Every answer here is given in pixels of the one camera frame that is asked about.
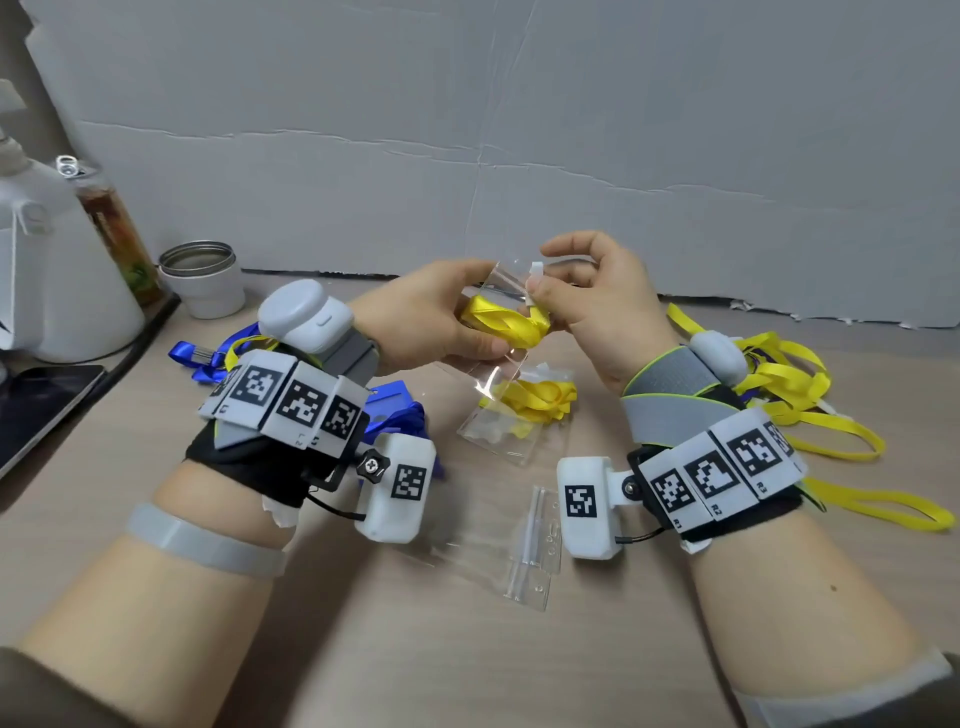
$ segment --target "black smartphone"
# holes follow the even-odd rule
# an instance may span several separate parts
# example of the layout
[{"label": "black smartphone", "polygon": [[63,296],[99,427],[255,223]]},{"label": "black smartphone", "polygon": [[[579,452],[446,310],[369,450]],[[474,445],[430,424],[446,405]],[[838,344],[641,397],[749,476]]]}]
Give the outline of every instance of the black smartphone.
[{"label": "black smartphone", "polygon": [[98,364],[35,367],[0,386],[0,477],[16,465],[107,370]]}]

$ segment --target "gray elastic strap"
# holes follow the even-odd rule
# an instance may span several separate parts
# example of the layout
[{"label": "gray elastic strap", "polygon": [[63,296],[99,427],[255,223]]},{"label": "gray elastic strap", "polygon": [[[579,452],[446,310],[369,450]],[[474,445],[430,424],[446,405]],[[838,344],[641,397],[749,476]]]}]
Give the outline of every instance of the gray elastic strap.
[{"label": "gray elastic strap", "polygon": [[635,443],[675,448],[739,410],[681,395],[633,395],[620,400]]},{"label": "gray elastic strap", "polygon": [[739,692],[735,695],[750,726],[808,728],[862,716],[952,673],[947,658],[940,651],[931,650],[893,677],[855,691],[805,698],[753,697]]},{"label": "gray elastic strap", "polygon": [[719,383],[699,356],[687,347],[677,347],[642,369],[627,385],[623,396],[698,395]]},{"label": "gray elastic strap", "polygon": [[140,503],[127,521],[127,533],[161,551],[209,569],[242,573],[256,579],[283,574],[286,554],[275,548],[245,544],[171,516],[152,503]]},{"label": "gray elastic strap", "polygon": [[367,386],[380,360],[373,342],[352,328],[336,344],[319,354],[324,371],[331,376],[346,376],[361,386]]}]

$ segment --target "wrist-mounted device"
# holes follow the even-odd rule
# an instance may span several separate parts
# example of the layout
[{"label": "wrist-mounted device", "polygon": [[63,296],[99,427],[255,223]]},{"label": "wrist-mounted device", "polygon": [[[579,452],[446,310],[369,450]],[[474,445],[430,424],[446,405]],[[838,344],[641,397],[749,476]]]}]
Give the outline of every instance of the wrist-mounted device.
[{"label": "wrist-mounted device", "polygon": [[[378,353],[352,324],[350,309],[318,281],[277,289],[260,306],[259,325],[284,346],[240,357],[201,405],[208,424],[186,456],[270,502],[297,509],[310,498],[354,519],[373,541],[409,543],[420,530],[436,450],[400,433],[379,435],[372,448],[363,443],[365,385]],[[366,481],[363,513],[310,496],[312,487],[335,492],[350,469]]]},{"label": "wrist-mounted device", "polygon": [[616,506],[644,505],[694,553],[718,536],[769,521],[802,502],[806,464],[760,407],[731,389],[746,362],[724,334],[696,334],[648,364],[621,400],[634,441],[631,468],[605,457],[557,466],[564,545],[576,558],[610,559],[623,544]]}]

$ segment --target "white plastic jug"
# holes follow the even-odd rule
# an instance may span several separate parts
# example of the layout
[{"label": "white plastic jug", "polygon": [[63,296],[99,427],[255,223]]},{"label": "white plastic jug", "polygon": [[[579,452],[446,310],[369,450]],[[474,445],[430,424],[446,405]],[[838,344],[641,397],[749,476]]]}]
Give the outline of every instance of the white plastic jug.
[{"label": "white plastic jug", "polygon": [[69,183],[18,148],[0,131],[0,349],[54,363],[122,349],[143,311]]}]

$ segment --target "white cup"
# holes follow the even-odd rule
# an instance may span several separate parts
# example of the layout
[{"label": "white cup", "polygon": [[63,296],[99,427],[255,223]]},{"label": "white cup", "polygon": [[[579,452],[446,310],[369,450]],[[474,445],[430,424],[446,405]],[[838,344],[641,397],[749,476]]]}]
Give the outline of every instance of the white cup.
[{"label": "white cup", "polygon": [[243,308],[240,264],[227,243],[194,240],[160,256],[160,279],[195,319],[220,319]]}]

